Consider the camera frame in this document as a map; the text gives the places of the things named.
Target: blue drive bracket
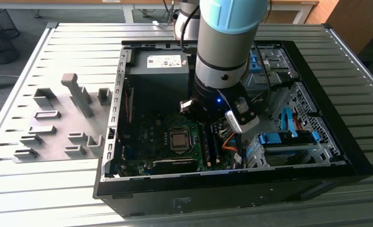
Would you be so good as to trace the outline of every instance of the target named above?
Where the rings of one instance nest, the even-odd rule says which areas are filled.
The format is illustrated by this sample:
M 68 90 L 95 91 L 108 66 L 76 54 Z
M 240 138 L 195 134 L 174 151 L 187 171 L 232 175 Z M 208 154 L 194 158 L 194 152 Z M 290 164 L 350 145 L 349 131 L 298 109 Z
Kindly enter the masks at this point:
M 263 144 L 281 144 L 282 139 L 277 132 L 263 133 L 258 136 L 260 145 Z
M 289 130 L 291 132 L 291 136 L 298 137 L 293 122 L 293 112 L 287 107 L 282 109 L 282 130 Z
M 250 58 L 248 58 L 248 72 L 262 72 L 262 66 L 259 66 L 256 61 L 256 55 L 250 50 Z

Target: table leg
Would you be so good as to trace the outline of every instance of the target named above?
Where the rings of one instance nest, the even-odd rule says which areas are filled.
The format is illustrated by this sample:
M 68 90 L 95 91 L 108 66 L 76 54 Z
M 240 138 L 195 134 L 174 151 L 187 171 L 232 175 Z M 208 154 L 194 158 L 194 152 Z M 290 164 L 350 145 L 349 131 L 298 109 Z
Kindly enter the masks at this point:
M 131 4 L 122 4 L 122 10 L 124 14 L 124 21 L 126 23 L 134 23 L 134 5 Z
M 148 17 L 147 10 L 146 10 L 146 9 L 142 9 L 142 12 L 143 12 L 143 17 Z
M 32 9 L 33 18 L 40 18 L 40 9 Z
M 301 10 L 298 11 L 293 24 L 303 24 L 307 18 L 307 15 L 311 12 L 313 5 L 302 6 Z

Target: floor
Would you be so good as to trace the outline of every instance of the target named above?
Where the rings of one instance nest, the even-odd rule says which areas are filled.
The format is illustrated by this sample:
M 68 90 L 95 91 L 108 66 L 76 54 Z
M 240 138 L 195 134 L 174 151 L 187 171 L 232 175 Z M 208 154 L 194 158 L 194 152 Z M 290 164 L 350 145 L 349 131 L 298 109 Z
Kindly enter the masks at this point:
M 0 65 L 0 75 L 15 75 L 19 76 L 20 72 L 27 64 L 27 60 L 31 56 L 32 50 L 36 46 L 37 40 L 44 31 L 44 27 L 48 22 L 60 23 L 123 23 L 124 17 L 123 12 L 118 9 L 104 9 L 104 10 L 41 10 L 41 18 L 33 18 L 33 14 L 29 10 L 16 9 L 8 10 L 11 18 L 16 24 L 20 31 L 20 36 L 13 39 L 12 43 L 20 53 L 19 59 L 7 65 Z M 163 10 L 155 10 L 148 13 L 150 16 L 160 18 Z M 140 11 L 134 11 L 135 22 L 136 23 L 151 23 L 154 18 L 143 17 Z M 373 40 L 370 41 L 367 47 L 359 54 L 359 59 L 366 61 L 369 69 L 373 73 Z M 0 109 L 7 100 L 8 94 L 13 87 L 16 78 L 13 77 L 0 77 Z

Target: blue latch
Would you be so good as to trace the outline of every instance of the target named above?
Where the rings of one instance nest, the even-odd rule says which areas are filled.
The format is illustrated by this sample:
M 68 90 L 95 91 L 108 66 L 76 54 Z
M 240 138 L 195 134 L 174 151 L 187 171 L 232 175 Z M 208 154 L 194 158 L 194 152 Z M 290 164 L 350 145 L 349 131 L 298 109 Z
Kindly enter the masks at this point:
M 321 137 L 319 137 L 318 132 L 317 132 L 317 131 L 311 131 L 311 134 L 313 134 L 314 140 L 315 140 L 317 142 L 319 142 Z
M 282 143 L 281 136 L 277 132 L 266 133 L 264 138 L 266 138 L 266 144 Z
M 247 151 L 247 156 L 250 155 L 250 153 L 252 152 L 254 148 L 250 147 L 248 151 Z
M 293 121 L 293 112 L 289 107 L 282 109 L 282 130 L 289 130 L 291 132 L 293 137 L 298 137 L 294 121 Z
M 256 55 L 252 53 L 252 51 L 248 51 L 250 58 L 248 58 L 248 72 L 262 72 L 262 67 L 258 65 L 256 62 Z
M 259 143 L 262 145 L 266 144 L 266 139 L 264 139 L 263 135 L 259 135 L 258 138 L 259 138 Z

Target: slotted aluminum table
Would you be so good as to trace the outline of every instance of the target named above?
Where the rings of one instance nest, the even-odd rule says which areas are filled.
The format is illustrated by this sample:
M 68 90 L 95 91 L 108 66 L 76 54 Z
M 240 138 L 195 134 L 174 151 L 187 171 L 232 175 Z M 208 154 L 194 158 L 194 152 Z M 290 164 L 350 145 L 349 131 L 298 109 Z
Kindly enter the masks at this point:
M 0 141 L 13 143 L 25 134 L 33 87 L 60 80 L 63 71 L 76 72 L 87 89 L 112 86 L 120 41 L 170 40 L 171 29 L 147 24 L 49 26 L 0 112 Z M 373 76 L 334 31 L 321 25 L 262 25 L 256 39 L 295 41 L 373 165 Z M 9 131 L 12 126 L 23 131 Z M 373 177 L 301 203 L 123 220 L 92 199 L 96 159 L 16 164 L 13 151 L 15 145 L 0 146 L 0 226 L 162 226 L 171 221 L 167 225 L 373 227 Z

